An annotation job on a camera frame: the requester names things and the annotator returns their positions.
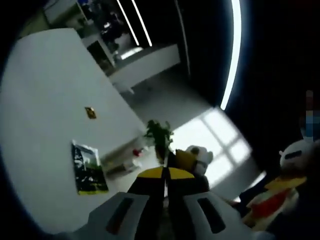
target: red object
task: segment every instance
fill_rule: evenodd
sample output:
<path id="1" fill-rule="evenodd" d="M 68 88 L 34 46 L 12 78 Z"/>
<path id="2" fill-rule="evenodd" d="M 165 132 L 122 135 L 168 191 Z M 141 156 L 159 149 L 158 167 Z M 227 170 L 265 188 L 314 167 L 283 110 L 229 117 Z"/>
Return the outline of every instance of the red object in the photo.
<path id="1" fill-rule="evenodd" d="M 136 157 L 139 157 L 139 156 L 140 156 L 140 151 L 137 150 L 137 149 L 133 149 L 132 153 L 133 153 L 133 155 L 135 155 Z"/>
<path id="2" fill-rule="evenodd" d="M 290 189 L 286 189 L 261 203 L 252 204 L 251 209 L 253 217 L 267 218 L 272 215 L 282 206 L 282 204 L 284 204 L 289 191 Z"/>

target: ceiling light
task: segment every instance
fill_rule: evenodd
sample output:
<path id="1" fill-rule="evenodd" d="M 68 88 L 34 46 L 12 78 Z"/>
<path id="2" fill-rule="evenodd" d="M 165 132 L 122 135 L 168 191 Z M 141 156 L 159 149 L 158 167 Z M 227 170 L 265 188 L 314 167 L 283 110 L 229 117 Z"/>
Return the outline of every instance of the ceiling light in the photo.
<path id="1" fill-rule="evenodd" d="M 139 20 L 140 20 L 140 22 L 141 22 L 141 25 L 142 25 L 144 34 L 145 34 L 145 36 L 146 36 L 146 39 L 148 40 L 149 46 L 152 47 L 152 43 L 151 43 L 149 34 L 148 34 L 148 32 L 147 32 L 147 29 L 146 29 L 146 26 L 145 26 L 145 24 L 144 24 L 144 21 L 142 20 L 142 17 L 141 17 L 141 15 L 140 15 L 140 12 L 139 12 L 139 10 L 138 10 L 138 8 L 137 8 L 136 2 L 135 2 L 135 0 L 131 0 L 131 1 L 132 1 L 132 3 L 133 3 L 134 8 L 135 8 L 136 14 L 138 14 Z"/>
<path id="2" fill-rule="evenodd" d="M 134 38 L 135 44 L 137 44 L 137 45 L 139 46 L 138 39 L 137 39 L 137 37 L 136 37 L 136 35 L 135 35 L 134 30 L 133 30 L 132 27 L 131 27 L 131 24 L 130 24 L 128 18 L 127 18 L 127 15 L 126 15 L 126 13 L 125 13 L 125 11 L 124 11 L 124 9 L 123 9 L 120 1 L 119 1 L 119 0 L 116 0 L 116 1 L 117 1 L 117 3 L 119 4 L 119 7 L 120 7 L 120 9 L 121 9 L 121 12 L 122 12 L 122 14 L 123 14 L 126 22 L 128 23 L 128 26 L 129 26 L 129 29 L 130 29 L 130 31 L 131 31 L 131 33 L 132 33 L 133 38 Z"/>
<path id="3" fill-rule="evenodd" d="M 233 11 L 233 47 L 228 80 L 220 108 L 225 110 L 234 85 L 241 45 L 241 9 L 239 0 L 231 0 Z"/>

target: green leaves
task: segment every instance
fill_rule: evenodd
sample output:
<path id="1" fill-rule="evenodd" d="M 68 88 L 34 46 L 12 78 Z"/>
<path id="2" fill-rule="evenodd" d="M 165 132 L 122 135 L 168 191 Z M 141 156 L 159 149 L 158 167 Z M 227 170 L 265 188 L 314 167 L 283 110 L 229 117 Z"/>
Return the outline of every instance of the green leaves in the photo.
<path id="1" fill-rule="evenodd" d="M 144 137 L 153 139 L 156 146 L 162 146 L 167 149 L 173 142 L 171 139 L 173 134 L 168 121 L 165 122 L 165 126 L 161 126 L 157 120 L 149 120 Z"/>

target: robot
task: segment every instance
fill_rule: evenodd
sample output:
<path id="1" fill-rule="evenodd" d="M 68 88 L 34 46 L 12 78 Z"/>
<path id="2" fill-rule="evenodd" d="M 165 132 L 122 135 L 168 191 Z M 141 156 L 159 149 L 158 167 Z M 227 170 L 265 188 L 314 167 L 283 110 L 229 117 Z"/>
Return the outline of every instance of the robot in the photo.
<path id="1" fill-rule="evenodd" d="M 208 190 L 191 173 L 156 167 L 140 173 L 127 192 L 118 192 L 93 210 L 88 222 L 56 239 L 158 239 L 167 186 L 168 214 L 176 240 L 273 240 L 267 232 L 253 232 L 238 212 Z"/>

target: white table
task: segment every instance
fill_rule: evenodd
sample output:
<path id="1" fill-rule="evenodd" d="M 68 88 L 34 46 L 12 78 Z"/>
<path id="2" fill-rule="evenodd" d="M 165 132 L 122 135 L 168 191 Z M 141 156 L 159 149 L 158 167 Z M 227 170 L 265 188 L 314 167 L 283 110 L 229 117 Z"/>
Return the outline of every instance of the white table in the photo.
<path id="1" fill-rule="evenodd" d="M 85 107 L 94 108 L 89 119 Z M 103 156 L 140 136 L 144 124 L 96 64 L 73 29 L 52 29 L 18 41 L 0 94 L 0 145 L 19 200 L 48 233 L 73 231 L 134 174 L 110 184 L 110 193 L 78 195 L 71 141 Z"/>

